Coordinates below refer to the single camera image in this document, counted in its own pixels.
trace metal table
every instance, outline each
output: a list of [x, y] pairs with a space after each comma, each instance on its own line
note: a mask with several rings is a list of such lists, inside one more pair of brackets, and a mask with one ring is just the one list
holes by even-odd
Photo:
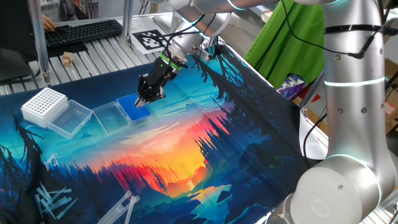
[[[172, 20], [171, 13], [133, 16], [133, 18], [138, 17], [153, 18], [153, 21], [165, 32], [168, 32]], [[121, 24], [123, 23], [122, 17], [108, 19], [116, 19]], [[60, 22], [57, 25], [77, 26], [108, 19]], [[62, 56], [50, 58], [50, 75], [55, 85], [89, 78], [104, 73], [115, 72], [118, 70], [123, 70], [147, 63], [152, 63], [159, 56], [159, 53], [143, 55], [135, 47], [129, 47], [125, 42], [121, 41], [119, 36], [86, 42], [85, 45], [87, 46], [88, 51], [74, 53], [73, 62], [71, 63], [70, 67], [63, 66]], [[238, 53], [236, 53], [232, 48], [230, 49], [240, 59], [242, 59], [238, 55]], [[38, 62], [30, 62], [29, 65], [34, 73], [39, 70]], [[0, 95], [20, 93], [24, 91], [36, 90], [43, 87], [45, 87], [44, 78], [42, 75], [39, 75], [37, 78], [29, 82], [12, 85], [0, 85]], [[307, 121], [308, 123], [313, 125], [313, 123], [309, 119]], [[322, 139], [320, 140], [323, 144], [327, 146], [327, 136], [323, 134], [322, 131], [318, 128], [315, 129], [314, 132], [319, 132], [321, 134]], [[393, 156], [393, 160], [397, 161], [398, 163], [398, 158], [396, 158], [395, 156]], [[389, 203], [389, 211], [378, 207], [363, 222], [361, 222], [361, 224], [389, 223], [389, 220], [392, 218], [391, 212], [393, 212], [391, 210], [391, 204], [392, 203]]]

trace wooden block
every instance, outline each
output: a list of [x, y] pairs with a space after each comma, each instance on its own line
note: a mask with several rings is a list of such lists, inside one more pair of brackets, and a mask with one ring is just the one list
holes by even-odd
[[69, 62], [72, 62], [73, 54], [70, 52], [65, 52], [65, 53], [63, 53], [63, 59], [67, 59], [67, 60], [69, 60]]
[[63, 65], [66, 66], [66, 67], [69, 67], [70, 66], [69, 59], [63, 59]]

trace blue pipette tip box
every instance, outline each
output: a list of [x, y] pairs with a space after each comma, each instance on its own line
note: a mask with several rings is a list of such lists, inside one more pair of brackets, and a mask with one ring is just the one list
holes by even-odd
[[126, 112], [126, 114], [129, 116], [131, 121], [137, 121], [151, 115], [146, 106], [143, 106], [142, 108], [136, 108], [134, 104], [137, 99], [138, 96], [136, 94], [116, 99], [120, 106], [123, 108], [123, 110]]

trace clear plastic container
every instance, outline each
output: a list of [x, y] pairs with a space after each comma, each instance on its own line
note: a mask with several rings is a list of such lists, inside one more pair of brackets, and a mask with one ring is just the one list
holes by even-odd
[[60, 116], [55, 116], [52, 121], [49, 121], [49, 129], [67, 139], [72, 139], [91, 119], [92, 114], [92, 110], [70, 100], [66, 110]]
[[93, 112], [108, 136], [130, 127], [130, 121], [116, 102], [97, 107]]

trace white pipette tip rack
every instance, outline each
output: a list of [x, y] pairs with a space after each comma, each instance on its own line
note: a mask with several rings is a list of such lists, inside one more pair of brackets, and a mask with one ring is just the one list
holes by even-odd
[[67, 104], [67, 96], [50, 88], [44, 88], [25, 103], [21, 110], [25, 120], [47, 128], [50, 119], [59, 114], [63, 108], [66, 109]]

